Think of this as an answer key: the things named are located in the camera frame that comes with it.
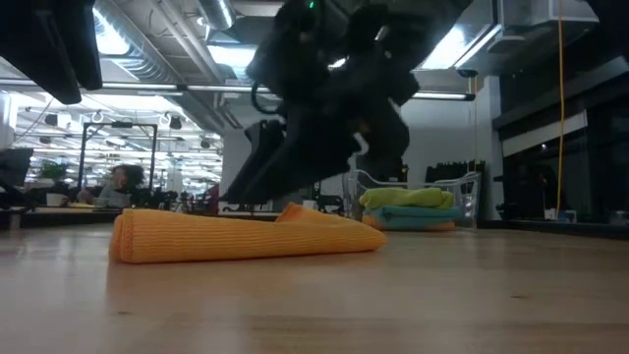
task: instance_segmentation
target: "green towel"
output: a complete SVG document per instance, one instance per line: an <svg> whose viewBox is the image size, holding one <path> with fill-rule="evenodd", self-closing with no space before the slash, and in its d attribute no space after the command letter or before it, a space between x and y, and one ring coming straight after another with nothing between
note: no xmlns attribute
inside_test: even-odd
<svg viewBox="0 0 629 354"><path fill-rule="evenodd" d="M368 209L379 207L452 207L454 195L438 188L405 190L401 188L376 188L367 190L360 203Z"/></svg>

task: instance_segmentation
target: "desk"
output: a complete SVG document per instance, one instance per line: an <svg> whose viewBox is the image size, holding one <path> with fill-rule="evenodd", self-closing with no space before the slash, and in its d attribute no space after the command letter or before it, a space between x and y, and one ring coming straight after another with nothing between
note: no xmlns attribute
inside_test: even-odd
<svg viewBox="0 0 629 354"><path fill-rule="evenodd" d="M110 265L111 227L0 237L2 353L621 354L629 243L391 233L376 253Z"/></svg>
<svg viewBox="0 0 629 354"><path fill-rule="evenodd" d="M18 210L14 208L1 212L5 227L18 229L113 222L122 212L119 209L48 206L40 206L26 213L17 213Z"/></svg>

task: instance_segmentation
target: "blue towel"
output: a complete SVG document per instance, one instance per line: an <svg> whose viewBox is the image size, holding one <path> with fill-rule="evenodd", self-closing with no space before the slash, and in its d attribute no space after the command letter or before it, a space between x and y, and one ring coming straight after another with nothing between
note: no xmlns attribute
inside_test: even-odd
<svg viewBox="0 0 629 354"><path fill-rule="evenodd" d="M416 206L383 206L366 210L386 230L426 230L429 227L455 221L463 217L457 206L435 209Z"/></svg>

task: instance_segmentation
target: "potted plant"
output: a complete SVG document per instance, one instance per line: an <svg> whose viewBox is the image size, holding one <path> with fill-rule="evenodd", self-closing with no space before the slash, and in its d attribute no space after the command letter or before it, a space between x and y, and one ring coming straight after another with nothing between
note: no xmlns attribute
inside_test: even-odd
<svg viewBox="0 0 629 354"><path fill-rule="evenodd" d="M43 161L39 171L39 178L49 178L55 183L61 182L66 177L67 168L68 165L64 163Z"/></svg>
<svg viewBox="0 0 629 354"><path fill-rule="evenodd" d="M54 183L46 194L46 203L49 207L60 207L67 201L68 186L63 182L66 177L67 164L44 161L41 164L39 177L50 179Z"/></svg>

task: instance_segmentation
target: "microfiber cloth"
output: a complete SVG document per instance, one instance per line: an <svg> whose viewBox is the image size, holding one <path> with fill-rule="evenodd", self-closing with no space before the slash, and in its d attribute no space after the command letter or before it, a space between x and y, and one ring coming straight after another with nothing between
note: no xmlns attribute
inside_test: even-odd
<svg viewBox="0 0 629 354"><path fill-rule="evenodd" d="M361 222L288 205L275 222L126 209L109 247L130 264L243 260L374 251L386 237Z"/></svg>
<svg viewBox="0 0 629 354"><path fill-rule="evenodd" d="M359 199L363 207L452 207L454 196L438 188L405 190L401 188L376 188L367 190Z"/></svg>
<svg viewBox="0 0 629 354"><path fill-rule="evenodd" d="M366 210L364 219L385 230L430 230L463 216L461 208L435 209L416 206L384 206Z"/></svg>

